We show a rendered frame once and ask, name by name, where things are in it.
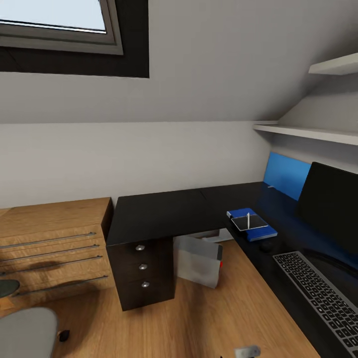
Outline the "notebook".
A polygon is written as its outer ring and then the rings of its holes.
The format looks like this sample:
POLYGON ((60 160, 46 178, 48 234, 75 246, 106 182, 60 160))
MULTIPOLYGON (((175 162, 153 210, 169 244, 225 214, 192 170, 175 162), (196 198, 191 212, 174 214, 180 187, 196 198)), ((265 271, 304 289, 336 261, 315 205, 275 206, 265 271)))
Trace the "notebook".
POLYGON ((262 220, 258 215, 249 216, 250 222, 248 227, 248 216, 241 217, 241 218, 231 218, 234 224, 240 231, 247 231, 248 229, 255 229, 260 227, 268 226, 267 223, 262 220))

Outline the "keyboard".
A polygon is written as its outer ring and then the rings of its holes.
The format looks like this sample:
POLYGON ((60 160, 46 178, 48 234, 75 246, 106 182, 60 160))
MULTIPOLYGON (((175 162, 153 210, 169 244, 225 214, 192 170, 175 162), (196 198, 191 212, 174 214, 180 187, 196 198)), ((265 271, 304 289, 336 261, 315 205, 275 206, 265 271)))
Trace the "keyboard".
POLYGON ((299 251, 272 256, 353 358, 358 358, 358 309, 299 251))

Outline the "monitor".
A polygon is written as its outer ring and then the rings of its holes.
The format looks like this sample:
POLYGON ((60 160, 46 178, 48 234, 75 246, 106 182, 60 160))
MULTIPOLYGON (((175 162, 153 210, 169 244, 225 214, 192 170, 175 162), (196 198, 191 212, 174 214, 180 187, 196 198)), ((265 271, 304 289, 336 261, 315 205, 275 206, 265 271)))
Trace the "monitor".
MULTIPOLYGON (((295 208, 305 223, 358 258, 358 174, 313 162, 295 208)), ((304 252, 358 270, 315 250, 304 252)))

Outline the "swivel chair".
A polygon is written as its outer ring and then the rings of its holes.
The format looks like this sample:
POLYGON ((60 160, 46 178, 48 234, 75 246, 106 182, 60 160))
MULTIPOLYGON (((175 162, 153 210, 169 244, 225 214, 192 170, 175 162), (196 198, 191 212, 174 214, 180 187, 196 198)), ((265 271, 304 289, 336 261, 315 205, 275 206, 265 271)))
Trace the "swivel chair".
MULTIPOLYGON (((20 287, 15 279, 0 280, 0 298, 20 287)), ((47 307, 32 307, 0 318, 0 358, 52 358, 56 339, 68 339, 70 330, 58 331, 57 314, 47 307)))

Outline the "mouse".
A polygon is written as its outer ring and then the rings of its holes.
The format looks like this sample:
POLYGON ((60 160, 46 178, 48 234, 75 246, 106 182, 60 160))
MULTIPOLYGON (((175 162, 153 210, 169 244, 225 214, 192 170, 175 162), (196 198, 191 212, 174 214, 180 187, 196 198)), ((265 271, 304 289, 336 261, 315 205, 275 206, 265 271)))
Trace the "mouse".
POLYGON ((260 248, 264 251, 271 251, 273 249, 273 244, 270 241, 263 241, 260 243, 260 248))

